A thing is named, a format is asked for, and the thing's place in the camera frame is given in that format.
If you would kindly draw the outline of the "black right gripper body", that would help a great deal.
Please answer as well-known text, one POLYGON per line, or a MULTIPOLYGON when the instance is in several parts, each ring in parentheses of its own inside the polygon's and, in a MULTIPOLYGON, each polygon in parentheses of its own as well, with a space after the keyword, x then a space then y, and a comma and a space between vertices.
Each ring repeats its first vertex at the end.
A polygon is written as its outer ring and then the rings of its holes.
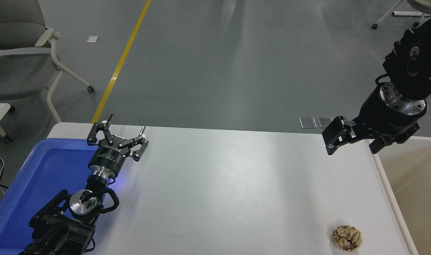
POLYGON ((419 100, 409 100, 396 89, 374 89, 362 104, 356 124, 382 135, 396 136, 410 129, 419 118, 419 100))

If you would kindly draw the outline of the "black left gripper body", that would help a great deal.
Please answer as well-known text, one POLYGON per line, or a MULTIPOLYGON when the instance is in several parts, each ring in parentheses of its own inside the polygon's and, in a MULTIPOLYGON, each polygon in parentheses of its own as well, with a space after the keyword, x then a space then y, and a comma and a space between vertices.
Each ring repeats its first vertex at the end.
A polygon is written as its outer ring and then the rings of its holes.
POLYGON ((126 141, 125 138, 112 137, 112 139, 112 145, 109 144, 106 138, 98 142, 98 148, 89 161, 89 169, 95 169, 96 166, 99 166, 110 170, 112 174, 120 172, 131 150, 128 147, 119 147, 119 144, 126 141))

